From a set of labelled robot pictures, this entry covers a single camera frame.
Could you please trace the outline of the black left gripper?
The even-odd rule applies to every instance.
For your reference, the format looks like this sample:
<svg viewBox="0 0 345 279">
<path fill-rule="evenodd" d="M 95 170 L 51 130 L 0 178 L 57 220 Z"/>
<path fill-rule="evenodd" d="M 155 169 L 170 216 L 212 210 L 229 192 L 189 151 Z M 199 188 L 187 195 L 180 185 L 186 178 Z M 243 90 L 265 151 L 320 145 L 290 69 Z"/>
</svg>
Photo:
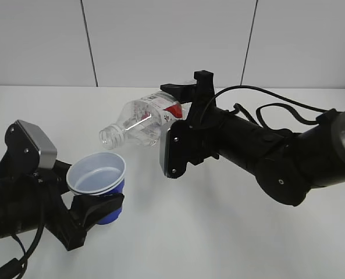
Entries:
<svg viewBox="0 0 345 279">
<path fill-rule="evenodd" d="M 36 194 L 38 209 L 43 214 L 44 227 L 58 239 L 67 251 L 84 245 L 87 232 L 107 215 L 120 209 L 122 193 L 103 196 L 76 195 L 67 208 L 62 195 L 69 192 L 66 176 L 71 164 L 56 160 L 52 171 L 25 174 L 24 179 Z"/>
</svg>

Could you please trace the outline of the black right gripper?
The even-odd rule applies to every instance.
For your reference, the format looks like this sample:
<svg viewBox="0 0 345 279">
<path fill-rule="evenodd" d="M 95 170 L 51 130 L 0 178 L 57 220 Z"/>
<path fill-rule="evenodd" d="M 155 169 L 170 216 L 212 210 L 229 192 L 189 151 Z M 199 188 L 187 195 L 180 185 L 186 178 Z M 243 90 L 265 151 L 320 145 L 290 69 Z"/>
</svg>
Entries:
<svg viewBox="0 0 345 279">
<path fill-rule="evenodd" d="M 179 103 L 191 103 L 185 120 L 176 122 L 176 164 L 201 164 L 206 158 L 220 156 L 236 160 L 236 111 L 206 104 L 215 95 L 214 74 L 194 72 L 196 84 L 162 84 L 161 91 Z"/>
</svg>

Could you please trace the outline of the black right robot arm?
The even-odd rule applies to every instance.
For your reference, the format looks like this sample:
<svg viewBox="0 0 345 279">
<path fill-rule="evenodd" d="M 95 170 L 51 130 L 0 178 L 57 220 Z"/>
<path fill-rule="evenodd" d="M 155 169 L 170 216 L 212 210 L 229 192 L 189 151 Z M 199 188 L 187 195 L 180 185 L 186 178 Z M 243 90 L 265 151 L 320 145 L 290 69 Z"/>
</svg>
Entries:
<svg viewBox="0 0 345 279">
<path fill-rule="evenodd" d="M 345 182 L 345 111 L 318 109 L 309 121 L 296 111 L 296 101 L 280 96 L 277 106 L 310 129 L 275 130 L 260 109 L 251 116 L 239 104 L 232 110 L 219 108 L 213 77 L 202 70 L 194 73 L 195 84 L 161 85 L 179 103 L 190 104 L 186 119 L 162 128 L 160 164 L 166 177 L 179 178 L 188 164 L 224 157 L 252 174 L 272 199 L 291 206 L 312 189 Z"/>
</svg>

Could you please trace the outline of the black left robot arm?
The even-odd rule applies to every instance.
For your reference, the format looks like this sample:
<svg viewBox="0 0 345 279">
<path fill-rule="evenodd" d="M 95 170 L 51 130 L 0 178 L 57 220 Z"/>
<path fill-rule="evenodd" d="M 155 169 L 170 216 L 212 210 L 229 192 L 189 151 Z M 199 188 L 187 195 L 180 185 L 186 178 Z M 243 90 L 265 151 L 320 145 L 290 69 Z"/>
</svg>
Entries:
<svg viewBox="0 0 345 279">
<path fill-rule="evenodd" d="M 45 227 L 67 251 L 84 245 L 88 231 L 122 207 L 121 193 L 104 196 L 76 195 L 66 207 L 62 195 L 69 191 L 69 164 L 56 161 L 51 170 L 30 175 L 0 161 L 0 239 Z"/>
</svg>

